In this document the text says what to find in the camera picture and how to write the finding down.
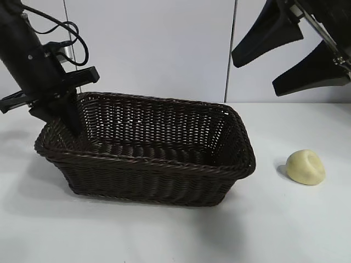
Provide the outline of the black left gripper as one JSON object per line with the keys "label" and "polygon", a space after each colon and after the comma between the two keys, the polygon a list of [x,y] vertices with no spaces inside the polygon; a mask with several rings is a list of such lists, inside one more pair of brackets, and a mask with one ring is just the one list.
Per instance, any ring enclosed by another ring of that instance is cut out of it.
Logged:
{"label": "black left gripper", "polygon": [[94,66],[65,72],[58,59],[43,47],[29,53],[1,47],[1,61],[21,89],[1,99],[3,113],[35,102],[29,109],[30,115],[46,123],[61,118],[74,137],[80,135],[82,124],[74,89],[99,80]]}

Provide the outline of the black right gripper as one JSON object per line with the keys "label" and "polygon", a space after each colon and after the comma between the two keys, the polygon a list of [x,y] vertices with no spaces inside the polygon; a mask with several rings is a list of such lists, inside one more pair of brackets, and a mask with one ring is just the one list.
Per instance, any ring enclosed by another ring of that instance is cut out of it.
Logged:
{"label": "black right gripper", "polygon": [[322,42],[301,62],[275,80],[276,96],[350,83],[350,1],[266,1],[246,36],[231,52],[235,67],[303,39],[307,20]]}

